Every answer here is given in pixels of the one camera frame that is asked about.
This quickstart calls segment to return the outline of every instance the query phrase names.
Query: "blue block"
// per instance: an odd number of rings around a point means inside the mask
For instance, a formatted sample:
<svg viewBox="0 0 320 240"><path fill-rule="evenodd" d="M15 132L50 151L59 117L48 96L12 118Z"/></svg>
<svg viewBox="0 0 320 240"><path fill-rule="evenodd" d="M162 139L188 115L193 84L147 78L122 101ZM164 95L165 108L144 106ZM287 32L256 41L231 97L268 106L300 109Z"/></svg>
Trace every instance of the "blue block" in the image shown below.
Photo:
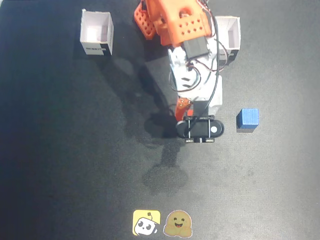
<svg viewBox="0 0 320 240"><path fill-rule="evenodd" d="M259 125L259 109L242 108L236 116L236 125L239 129L255 129Z"/></svg>

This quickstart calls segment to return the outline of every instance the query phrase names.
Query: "orange bracket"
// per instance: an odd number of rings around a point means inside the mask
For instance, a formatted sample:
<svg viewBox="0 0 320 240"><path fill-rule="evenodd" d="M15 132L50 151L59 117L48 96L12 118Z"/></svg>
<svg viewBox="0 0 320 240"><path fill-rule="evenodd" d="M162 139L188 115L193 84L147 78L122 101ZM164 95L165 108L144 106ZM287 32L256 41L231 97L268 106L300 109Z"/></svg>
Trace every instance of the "orange bracket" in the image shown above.
<svg viewBox="0 0 320 240"><path fill-rule="evenodd" d="M192 102L188 98L179 97L175 106L175 119L179 122L184 119L186 111L191 107Z"/></svg>
<svg viewBox="0 0 320 240"><path fill-rule="evenodd" d="M148 13L142 10L142 3L134 11L134 20L147 40L154 38L156 34L155 25L150 21Z"/></svg>
<svg viewBox="0 0 320 240"><path fill-rule="evenodd" d="M147 18L143 20L145 14L141 13L141 3L134 12L134 18L148 40L154 37L154 33L152 32L150 38L146 31L151 29L145 29L143 21L152 23L152 31L156 29L164 46L179 47L184 41L212 34L207 15L197 0L143 1L147 8Z"/></svg>

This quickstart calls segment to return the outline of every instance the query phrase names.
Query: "sticker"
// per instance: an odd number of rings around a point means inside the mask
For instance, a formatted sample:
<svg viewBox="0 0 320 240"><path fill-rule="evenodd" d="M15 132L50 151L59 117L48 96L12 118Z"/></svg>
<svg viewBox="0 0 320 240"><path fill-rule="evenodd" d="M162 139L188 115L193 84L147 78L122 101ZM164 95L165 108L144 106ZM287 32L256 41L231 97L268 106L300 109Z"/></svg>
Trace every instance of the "sticker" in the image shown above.
<svg viewBox="0 0 320 240"><path fill-rule="evenodd" d="M190 215L182 210L171 212L165 220L163 233L169 237L190 238L192 236Z"/></svg>
<svg viewBox="0 0 320 240"><path fill-rule="evenodd" d="M158 232L161 214L157 210L135 210L132 233L135 236L149 236Z"/></svg>

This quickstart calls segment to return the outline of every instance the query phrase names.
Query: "open box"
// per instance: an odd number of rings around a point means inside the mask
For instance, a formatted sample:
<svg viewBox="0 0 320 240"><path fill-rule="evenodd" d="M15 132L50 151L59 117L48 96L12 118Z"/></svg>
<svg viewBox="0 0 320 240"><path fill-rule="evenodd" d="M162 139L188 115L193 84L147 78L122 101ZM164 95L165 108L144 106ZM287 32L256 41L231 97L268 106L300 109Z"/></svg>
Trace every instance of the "open box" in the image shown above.
<svg viewBox="0 0 320 240"><path fill-rule="evenodd" d="M114 24L110 12L83 9L80 42L87 55L112 55Z"/></svg>
<svg viewBox="0 0 320 240"><path fill-rule="evenodd" d="M241 29L240 29L240 17L236 16L216 16L216 22L218 25L219 41L225 47L228 53L227 64L233 62L240 49L241 44ZM224 51L220 46L220 59L226 60Z"/></svg>

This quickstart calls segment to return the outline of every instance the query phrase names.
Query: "white circle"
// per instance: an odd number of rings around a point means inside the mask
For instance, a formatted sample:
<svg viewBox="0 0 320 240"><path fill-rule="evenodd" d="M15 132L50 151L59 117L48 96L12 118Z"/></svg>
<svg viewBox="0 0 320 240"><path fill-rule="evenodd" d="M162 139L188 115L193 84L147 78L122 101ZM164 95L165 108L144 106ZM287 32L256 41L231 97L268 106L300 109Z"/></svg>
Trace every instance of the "white circle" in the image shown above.
<svg viewBox="0 0 320 240"><path fill-rule="evenodd" d="M214 134L218 131L218 128L216 126L211 127L211 132Z"/></svg>

